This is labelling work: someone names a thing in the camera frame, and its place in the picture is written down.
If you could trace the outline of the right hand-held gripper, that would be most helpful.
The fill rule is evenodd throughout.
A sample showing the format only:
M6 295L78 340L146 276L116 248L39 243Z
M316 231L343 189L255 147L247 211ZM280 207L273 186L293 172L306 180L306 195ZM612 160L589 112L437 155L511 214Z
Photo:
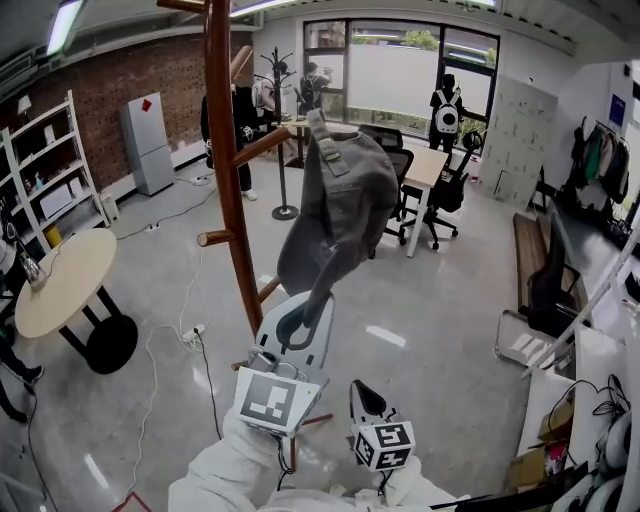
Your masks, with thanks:
M351 418L356 424L351 431L357 460L370 472L405 467L416 442L412 423L396 422L401 421L396 404L361 380L350 384L349 404Z

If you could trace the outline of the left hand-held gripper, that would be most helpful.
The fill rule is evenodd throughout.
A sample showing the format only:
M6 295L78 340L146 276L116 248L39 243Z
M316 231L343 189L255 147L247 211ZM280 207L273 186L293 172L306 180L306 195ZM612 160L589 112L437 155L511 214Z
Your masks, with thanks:
M248 364L238 369L234 415L278 437L296 435L329 382L318 369L324 367L328 353L335 299L329 293L311 319L305 316L306 306L306 293L289 297L264 316L256 335L257 345L279 354L290 350L293 336L295 365L254 347Z

